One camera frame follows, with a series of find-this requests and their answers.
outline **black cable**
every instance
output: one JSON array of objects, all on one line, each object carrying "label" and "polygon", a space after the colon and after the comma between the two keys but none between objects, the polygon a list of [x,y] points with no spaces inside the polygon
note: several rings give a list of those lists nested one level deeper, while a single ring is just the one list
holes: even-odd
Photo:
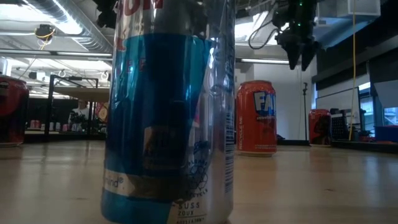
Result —
[{"label": "black cable", "polygon": [[[274,8],[275,5],[276,5],[277,3],[280,4],[281,2],[287,2],[287,1],[286,1],[286,0],[275,1],[275,2],[273,3],[273,5],[271,6],[271,9]],[[248,44],[249,44],[249,47],[250,47],[251,49],[253,49],[253,50],[259,50],[259,49],[263,48],[265,45],[267,45],[268,41],[271,39],[271,37],[274,35],[275,32],[280,32],[280,30],[279,30],[278,28],[275,28],[275,29],[273,29],[273,30],[271,31],[271,33],[269,34],[267,40],[266,40],[260,47],[253,47],[253,46],[251,45],[251,40],[252,40],[253,36],[254,36],[254,35],[257,35],[257,33],[258,33],[262,28],[264,28],[266,25],[269,25],[271,22],[272,22],[272,20],[270,20],[269,22],[266,22],[265,24],[261,25],[261,26],[258,27],[255,31],[253,31],[253,33],[250,35],[249,40],[248,40]]]},{"label": "black cable", "polygon": [[249,44],[249,47],[250,47],[251,49],[253,49],[253,50],[259,50],[259,49],[263,48],[265,45],[267,45],[268,41],[271,40],[271,37],[274,35],[274,33],[275,33],[275,32],[279,32],[279,29],[278,29],[278,28],[275,28],[275,29],[273,29],[273,30],[271,31],[271,33],[268,35],[267,40],[266,40],[261,46],[259,46],[259,47],[253,47],[253,46],[251,45],[251,40],[252,40],[253,36],[254,36],[254,35],[257,35],[257,33],[258,33],[262,28],[264,28],[266,25],[270,24],[271,22],[272,22],[272,21],[269,21],[269,22],[266,22],[265,24],[261,25],[258,29],[256,29],[256,30],[250,35],[249,40],[248,40],[248,44]]}]

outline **silver can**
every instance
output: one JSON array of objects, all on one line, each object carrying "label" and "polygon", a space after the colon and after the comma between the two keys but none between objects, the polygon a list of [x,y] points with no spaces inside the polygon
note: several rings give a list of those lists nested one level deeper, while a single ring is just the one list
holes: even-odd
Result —
[{"label": "silver can", "polygon": [[233,209],[234,0],[118,6],[103,215],[221,224]]}]

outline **pole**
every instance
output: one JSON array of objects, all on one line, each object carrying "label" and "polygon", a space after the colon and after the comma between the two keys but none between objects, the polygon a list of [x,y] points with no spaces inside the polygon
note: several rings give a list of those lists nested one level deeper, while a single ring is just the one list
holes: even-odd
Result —
[{"label": "pole", "polygon": [[303,97],[304,97],[304,125],[305,125],[305,140],[308,140],[307,137],[307,104],[305,102],[306,95],[307,95],[307,90],[308,90],[308,83],[304,83],[305,87],[303,89]]},{"label": "pole", "polygon": [[52,114],[52,97],[54,93],[54,80],[55,75],[50,76],[50,86],[49,86],[49,98],[47,99],[47,114],[45,117],[45,129],[44,129],[44,141],[49,141],[50,134],[50,122],[51,122],[51,114]]},{"label": "pole", "polygon": [[[95,78],[95,88],[98,88],[98,79]],[[89,106],[89,110],[88,110],[88,121],[87,121],[87,136],[88,139],[90,138],[90,134],[91,134],[91,125],[92,125],[92,121],[93,121],[93,106],[96,108],[96,103],[93,104],[93,100],[90,100],[90,106]]]}]

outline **barcode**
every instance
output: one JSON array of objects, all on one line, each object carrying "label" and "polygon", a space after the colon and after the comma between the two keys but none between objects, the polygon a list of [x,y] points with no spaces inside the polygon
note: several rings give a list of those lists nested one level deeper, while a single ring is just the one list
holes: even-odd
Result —
[{"label": "barcode", "polygon": [[233,189],[234,149],[233,114],[227,113],[225,127],[225,193]]}]

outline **window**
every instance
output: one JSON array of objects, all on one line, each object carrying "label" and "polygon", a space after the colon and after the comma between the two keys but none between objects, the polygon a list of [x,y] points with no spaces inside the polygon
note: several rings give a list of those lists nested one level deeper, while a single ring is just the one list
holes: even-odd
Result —
[{"label": "window", "polygon": [[398,125],[398,108],[384,109],[384,125]]},{"label": "window", "polygon": [[365,110],[363,115],[363,128],[370,131],[374,136],[374,116],[373,116],[373,99],[371,96],[361,98],[361,109]]},{"label": "window", "polygon": [[374,137],[373,99],[370,95],[370,83],[365,83],[359,86],[359,99],[361,109],[365,111],[362,116],[362,129],[370,131],[371,136]]}]

